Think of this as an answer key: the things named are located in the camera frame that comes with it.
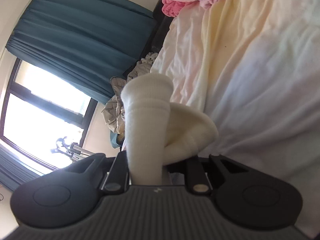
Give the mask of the teal cloth on sofa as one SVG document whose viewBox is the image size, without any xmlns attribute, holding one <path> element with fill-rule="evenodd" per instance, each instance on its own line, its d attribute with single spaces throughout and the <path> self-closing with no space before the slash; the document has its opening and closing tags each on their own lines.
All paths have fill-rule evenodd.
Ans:
<svg viewBox="0 0 320 240">
<path fill-rule="evenodd" d="M 122 148 L 125 139 L 125 133 L 110 132 L 110 142 L 113 148 Z"/>
</svg>

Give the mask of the teal curtain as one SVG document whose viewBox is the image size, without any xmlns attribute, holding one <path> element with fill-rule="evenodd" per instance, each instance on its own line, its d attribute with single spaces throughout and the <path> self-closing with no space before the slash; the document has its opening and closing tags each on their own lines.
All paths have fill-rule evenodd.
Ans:
<svg viewBox="0 0 320 240">
<path fill-rule="evenodd" d="M 22 184 L 42 176 L 41 173 L 18 160 L 2 145 L 0 152 L 1 185 L 11 192 Z"/>
<path fill-rule="evenodd" d="M 156 20 L 128 0 L 32 0 L 6 45 L 100 103 L 142 55 Z"/>
</svg>

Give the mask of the pastel bed sheet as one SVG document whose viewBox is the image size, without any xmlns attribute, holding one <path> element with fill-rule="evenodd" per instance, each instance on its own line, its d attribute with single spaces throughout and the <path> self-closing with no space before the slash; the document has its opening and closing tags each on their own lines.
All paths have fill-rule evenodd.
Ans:
<svg viewBox="0 0 320 240">
<path fill-rule="evenodd" d="M 194 3 L 172 21 L 152 71 L 172 79 L 173 102 L 215 123 L 201 157 L 294 185 L 297 228 L 319 234 L 319 0 Z"/>
</svg>

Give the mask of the right teal curtain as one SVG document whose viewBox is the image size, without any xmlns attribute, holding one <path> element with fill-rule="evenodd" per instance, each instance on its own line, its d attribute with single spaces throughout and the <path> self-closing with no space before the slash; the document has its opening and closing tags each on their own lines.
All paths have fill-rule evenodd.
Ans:
<svg viewBox="0 0 320 240">
<path fill-rule="evenodd" d="M 100 103 L 142 55 L 156 20 L 128 0 L 32 0 L 6 45 Z"/>
</svg>

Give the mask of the black leather sofa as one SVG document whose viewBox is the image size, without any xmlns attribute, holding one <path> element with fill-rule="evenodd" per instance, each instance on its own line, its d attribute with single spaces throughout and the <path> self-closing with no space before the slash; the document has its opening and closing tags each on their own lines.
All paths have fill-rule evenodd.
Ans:
<svg viewBox="0 0 320 240">
<path fill-rule="evenodd" d="M 148 52 L 159 53 L 173 18 L 163 14 L 162 0 L 153 11 L 129 0 L 103 1 L 109 3 L 106 9 L 112 20 L 107 26 L 107 44 L 115 52 L 107 64 L 125 79 L 137 60 Z"/>
</svg>

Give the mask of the beige quilted jacket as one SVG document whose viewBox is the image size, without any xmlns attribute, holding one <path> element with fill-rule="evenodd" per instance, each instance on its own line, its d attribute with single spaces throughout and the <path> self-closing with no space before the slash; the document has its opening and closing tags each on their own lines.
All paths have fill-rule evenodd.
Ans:
<svg viewBox="0 0 320 240">
<path fill-rule="evenodd" d="M 102 115 L 111 132 L 119 135 L 125 134 L 126 100 L 128 95 L 132 94 L 132 92 L 129 92 L 131 81 L 137 77 L 149 74 L 157 56 L 158 53 L 148 53 L 136 63 L 133 70 L 130 70 L 125 78 L 112 77 L 110 79 L 114 96 L 106 103 L 102 110 Z"/>
</svg>

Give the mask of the black framed window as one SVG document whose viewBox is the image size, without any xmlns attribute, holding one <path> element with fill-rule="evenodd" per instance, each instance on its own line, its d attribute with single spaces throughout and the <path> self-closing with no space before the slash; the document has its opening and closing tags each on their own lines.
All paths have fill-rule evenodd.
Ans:
<svg viewBox="0 0 320 240">
<path fill-rule="evenodd" d="M 96 106 L 65 80 L 16 59 L 4 94 L 1 139 L 50 170 L 66 167 L 71 159 L 50 150 L 63 137 L 82 146 Z"/>
</svg>

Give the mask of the garment steamer stand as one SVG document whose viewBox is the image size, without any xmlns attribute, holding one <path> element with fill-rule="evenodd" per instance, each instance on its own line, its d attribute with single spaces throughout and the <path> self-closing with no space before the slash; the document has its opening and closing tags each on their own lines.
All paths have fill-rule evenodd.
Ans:
<svg viewBox="0 0 320 240">
<path fill-rule="evenodd" d="M 56 147 L 50 150 L 51 153 L 66 155 L 72 162 L 80 161 L 93 155 L 93 152 L 81 148 L 76 142 L 73 142 L 70 145 L 67 144 L 66 139 L 67 137 L 57 139 L 55 143 Z"/>
</svg>

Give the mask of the left teal curtain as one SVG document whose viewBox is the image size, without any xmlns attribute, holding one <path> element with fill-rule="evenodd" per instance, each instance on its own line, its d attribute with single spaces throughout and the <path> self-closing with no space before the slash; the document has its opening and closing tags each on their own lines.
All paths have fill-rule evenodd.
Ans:
<svg viewBox="0 0 320 240">
<path fill-rule="evenodd" d="M 11 192 L 22 184 L 42 176 L 41 173 L 18 160 L 2 145 L 0 152 L 1 185 Z"/>
</svg>

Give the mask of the hot pink fluffy cloth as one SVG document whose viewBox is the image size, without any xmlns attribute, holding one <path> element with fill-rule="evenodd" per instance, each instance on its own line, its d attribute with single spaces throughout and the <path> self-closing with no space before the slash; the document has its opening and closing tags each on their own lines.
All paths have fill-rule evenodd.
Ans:
<svg viewBox="0 0 320 240">
<path fill-rule="evenodd" d="M 192 2 L 178 2 L 178 1 L 173 1 L 173 0 L 162 0 L 162 12 L 165 16 L 168 17 L 177 17 L 180 13 L 180 11 Z"/>
</svg>

